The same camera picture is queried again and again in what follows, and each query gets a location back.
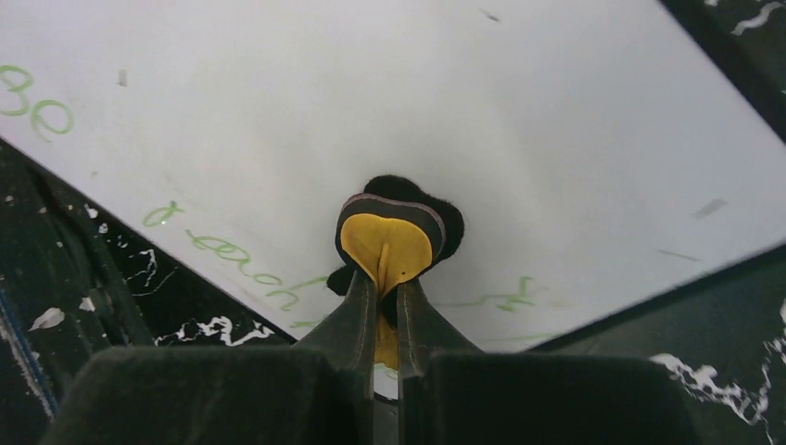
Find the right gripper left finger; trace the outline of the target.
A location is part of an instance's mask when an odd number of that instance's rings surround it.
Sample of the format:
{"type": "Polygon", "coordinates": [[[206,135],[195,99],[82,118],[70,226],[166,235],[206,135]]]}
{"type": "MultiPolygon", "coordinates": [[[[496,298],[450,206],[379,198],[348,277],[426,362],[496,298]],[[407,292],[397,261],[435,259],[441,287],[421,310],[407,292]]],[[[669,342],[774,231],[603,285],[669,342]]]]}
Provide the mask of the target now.
{"type": "Polygon", "coordinates": [[[111,348],[77,374],[45,444],[370,444],[376,288],[291,346],[111,348]]]}

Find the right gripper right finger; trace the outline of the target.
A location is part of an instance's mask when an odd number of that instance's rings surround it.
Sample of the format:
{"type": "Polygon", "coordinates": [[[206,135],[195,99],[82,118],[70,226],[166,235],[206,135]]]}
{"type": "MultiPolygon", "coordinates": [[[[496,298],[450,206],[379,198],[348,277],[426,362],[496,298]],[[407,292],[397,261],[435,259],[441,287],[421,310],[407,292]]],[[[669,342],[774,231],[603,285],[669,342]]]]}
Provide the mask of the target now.
{"type": "Polygon", "coordinates": [[[480,350],[397,289],[403,444],[697,444],[677,385],[642,359],[480,350]]]}

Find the yellow black whiteboard eraser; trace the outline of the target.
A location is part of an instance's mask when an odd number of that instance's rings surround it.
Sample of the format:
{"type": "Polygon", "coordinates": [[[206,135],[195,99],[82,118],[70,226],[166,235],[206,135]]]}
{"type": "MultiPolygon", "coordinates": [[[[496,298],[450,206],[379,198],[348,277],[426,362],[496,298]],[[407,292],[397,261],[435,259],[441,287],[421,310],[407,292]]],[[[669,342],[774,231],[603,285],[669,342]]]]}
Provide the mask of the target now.
{"type": "Polygon", "coordinates": [[[336,223],[336,251],[344,265],[326,285],[339,296],[363,273],[376,289],[374,362],[399,370],[397,287],[450,258],[463,241],[461,211],[392,174],[371,179],[345,202],[336,223]]]}

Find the white whiteboard black frame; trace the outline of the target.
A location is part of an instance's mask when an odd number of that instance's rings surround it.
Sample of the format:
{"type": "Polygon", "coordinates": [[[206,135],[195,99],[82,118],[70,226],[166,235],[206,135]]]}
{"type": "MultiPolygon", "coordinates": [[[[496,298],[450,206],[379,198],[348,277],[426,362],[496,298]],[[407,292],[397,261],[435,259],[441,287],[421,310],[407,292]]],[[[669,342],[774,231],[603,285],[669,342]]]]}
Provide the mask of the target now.
{"type": "Polygon", "coordinates": [[[396,174],[463,214],[423,278],[526,348],[785,238],[785,148],[657,1],[5,1],[1,135],[294,337],[396,174]]]}

